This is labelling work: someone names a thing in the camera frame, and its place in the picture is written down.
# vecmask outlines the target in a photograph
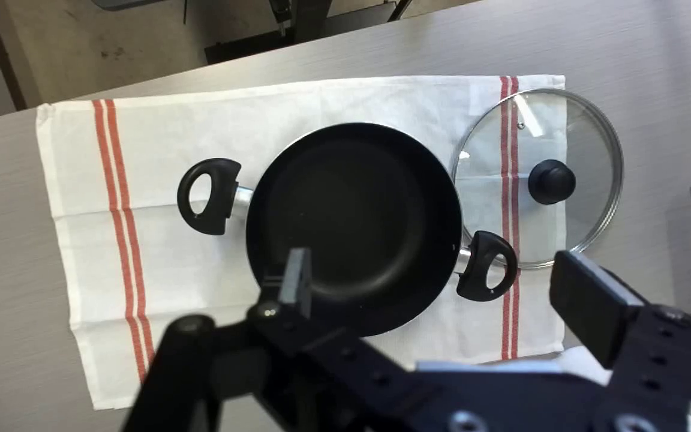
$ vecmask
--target white towel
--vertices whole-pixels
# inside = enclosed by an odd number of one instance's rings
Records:
[[[428,143],[447,165],[463,133],[516,89],[565,87],[565,77],[382,77],[303,81],[264,89],[116,100],[69,100],[39,109],[39,149],[94,409],[127,409],[164,329],[204,311],[219,323],[243,319],[258,301],[246,257],[246,221],[223,238],[188,229],[176,209],[182,172],[202,158],[235,158],[240,183],[258,185],[295,139],[338,122],[379,122]],[[523,219],[541,238],[516,244],[565,247],[565,206],[550,215],[502,213],[502,147],[471,153],[483,183],[469,178],[465,209],[502,233]],[[523,178],[541,158],[565,158],[565,141],[522,151]],[[522,273],[504,301],[469,303],[445,293],[411,323],[372,343],[404,364],[416,359],[490,362],[562,349],[565,327],[547,301],[547,273]]]

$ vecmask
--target black knob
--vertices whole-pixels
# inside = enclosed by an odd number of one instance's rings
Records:
[[[558,205],[577,191],[577,176],[558,158],[538,163],[530,172],[530,194],[541,205]]]

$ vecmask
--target black frying pan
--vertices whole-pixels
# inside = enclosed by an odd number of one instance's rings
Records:
[[[177,189],[182,219],[222,236],[240,197],[238,172],[240,163],[228,158],[188,170]],[[212,176],[212,197],[194,213],[189,189],[200,176]],[[368,335],[421,315],[456,267],[463,298],[507,293],[518,273],[512,244],[475,233],[465,249],[462,233],[448,172],[421,141],[379,125],[337,125],[303,136],[270,165],[250,202],[247,255],[261,296],[274,296],[291,247],[309,247],[312,317]],[[487,289],[498,255],[507,277]]]

